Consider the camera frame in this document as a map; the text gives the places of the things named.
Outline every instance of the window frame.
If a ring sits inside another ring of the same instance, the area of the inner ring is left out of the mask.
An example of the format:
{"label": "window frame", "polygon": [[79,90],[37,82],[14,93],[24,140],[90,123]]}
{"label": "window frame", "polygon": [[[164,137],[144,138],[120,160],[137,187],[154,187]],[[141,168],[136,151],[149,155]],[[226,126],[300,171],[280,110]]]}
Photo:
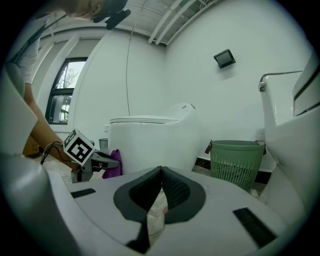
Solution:
{"label": "window frame", "polygon": [[46,111],[45,111],[45,119],[49,123],[49,125],[53,126],[67,126],[67,123],[61,123],[61,122],[51,122],[50,121],[50,110],[52,108],[52,103],[54,96],[72,96],[74,93],[75,88],[61,88],[61,89],[55,89],[56,85],[60,81],[60,77],[64,71],[64,69],[69,65],[71,62],[86,62],[88,60],[88,57],[74,57],[74,58],[66,58],[65,61],[63,62],[61,68],[59,69],[58,74],[56,75],[53,85],[50,90],[50,95],[48,98],[48,102],[46,105]]}

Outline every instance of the purple cloth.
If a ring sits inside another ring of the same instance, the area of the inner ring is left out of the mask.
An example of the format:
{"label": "purple cloth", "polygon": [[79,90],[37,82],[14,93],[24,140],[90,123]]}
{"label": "purple cloth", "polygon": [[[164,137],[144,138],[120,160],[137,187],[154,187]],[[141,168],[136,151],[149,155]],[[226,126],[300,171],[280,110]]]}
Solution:
{"label": "purple cloth", "polygon": [[114,160],[117,160],[120,162],[120,164],[115,168],[106,169],[104,174],[102,175],[102,178],[109,179],[117,176],[122,175],[122,160],[120,156],[119,149],[112,151],[110,155]]}

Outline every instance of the floor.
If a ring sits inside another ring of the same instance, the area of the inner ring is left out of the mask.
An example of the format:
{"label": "floor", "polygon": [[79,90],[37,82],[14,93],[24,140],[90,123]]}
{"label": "floor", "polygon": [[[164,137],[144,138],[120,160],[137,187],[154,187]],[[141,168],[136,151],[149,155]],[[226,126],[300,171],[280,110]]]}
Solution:
{"label": "floor", "polygon": [[[40,157],[35,159],[35,161],[39,163],[40,163],[40,160],[41,160]],[[63,163],[60,163],[59,161],[57,161],[52,156],[49,155],[47,157],[43,166],[49,172],[59,173],[65,183],[67,184],[72,183],[71,176],[70,176],[71,169],[66,165],[64,165]],[[210,171],[208,169],[199,167],[197,165],[194,166],[192,171],[198,174],[210,176]],[[103,171],[94,172],[91,178],[91,181],[102,179],[102,175],[103,175]],[[265,186],[266,186],[265,184],[254,183],[252,186],[252,189],[256,190],[257,194],[259,195],[262,192],[262,190],[265,188]],[[163,209],[167,205],[168,204],[167,204],[166,195],[161,190],[161,192],[157,196],[156,200],[154,201],[154,204],[152,205],[147,215],[147,229],[149,234],[150,245],[152,245],[158,239],[158,237],[161,235],[161,232],[165,228],[165,225],[164,225],[165,216],[163,213]]]}

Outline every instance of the black rubber pad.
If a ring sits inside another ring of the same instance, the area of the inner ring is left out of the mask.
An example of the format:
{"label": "black rubber pad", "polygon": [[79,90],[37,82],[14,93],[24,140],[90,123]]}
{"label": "black rubber pad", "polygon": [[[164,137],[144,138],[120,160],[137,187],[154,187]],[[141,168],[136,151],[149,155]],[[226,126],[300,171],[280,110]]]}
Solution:
{"label": "black rubber pad", "polygon": [[248,208],[234,210],[233,213],[260,248],[276,238]]}
{"label": "black rubber pad", "polygon": [[113,196],[115,206],[127,220],[141,223],[138,237],[126,246],[143,254],[150,247],[147,213],[161,187],[169,209],[164,219],[165,224],[189,221],[201,210],[206,201],[205,190],[200,184],[168,167],[158,166],[119,187]]}
{"label": "black rubber pad", "polygon": [[73,198],[80,198],[86,195],[90,195],[92,193],[95,193],[96,191],[92,188],[88,188],[88,189],[84,189],[84,190],[80,190],[80,191],[76,191],[76,192],[71,192],[71,196]]}

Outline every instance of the person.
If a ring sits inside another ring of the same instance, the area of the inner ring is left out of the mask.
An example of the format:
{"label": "person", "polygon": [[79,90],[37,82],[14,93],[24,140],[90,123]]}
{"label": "person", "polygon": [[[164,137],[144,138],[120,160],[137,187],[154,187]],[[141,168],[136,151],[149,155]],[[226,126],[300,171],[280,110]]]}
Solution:
{"label": "person", "polygon": [[[20,33],[16,42],[14,43],[7,59],[10,59],[17,53],[17,49],[21,49],[28,41],[24,40],[30,38],[35,31],[46,25],[49,15],[57,12],[65,12],[69,17],[74,19],[88,20],[99,22],[107,17],[108,5],[110,2],[116,0],[51,0],[46,3],[31,19],[30,23],[25,26],[25,29]],[[31,137],[39,144],[40,147],[45,148],[53,142],[62,143],[63,141],[52,130],[43,113],[38,107],[32,92],[32,68],[38,57],[40,45],[40,37],[30,44],[18,56],[15,64],[18,66],[20,73],[24,79],[24,101],[31,108],[33,113],[37,116],[37,122],[31,132]],[[54,145],[50,154],[60,162],[69,166],[73,171],[79,170],[80,166],[77,163],[71,162],[71,158],[64,153],[63,146],[59,144]]]}

